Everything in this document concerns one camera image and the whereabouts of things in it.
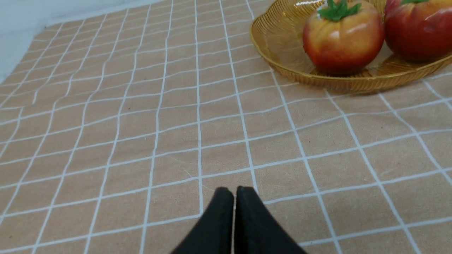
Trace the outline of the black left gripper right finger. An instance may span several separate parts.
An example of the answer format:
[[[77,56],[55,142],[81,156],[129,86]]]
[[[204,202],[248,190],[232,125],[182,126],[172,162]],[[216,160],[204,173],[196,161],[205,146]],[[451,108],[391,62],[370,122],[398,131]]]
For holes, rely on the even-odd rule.
[[[236,254],[305,254],[279,225],[252,187],[236,190],[234,221]]]

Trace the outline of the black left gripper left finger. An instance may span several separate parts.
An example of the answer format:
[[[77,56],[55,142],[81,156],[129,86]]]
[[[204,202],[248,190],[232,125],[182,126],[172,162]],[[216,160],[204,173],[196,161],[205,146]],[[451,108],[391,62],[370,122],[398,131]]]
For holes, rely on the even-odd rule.
[[[230,254],[234,195],[226,187],[214,191],[208,207],[173,254]]]

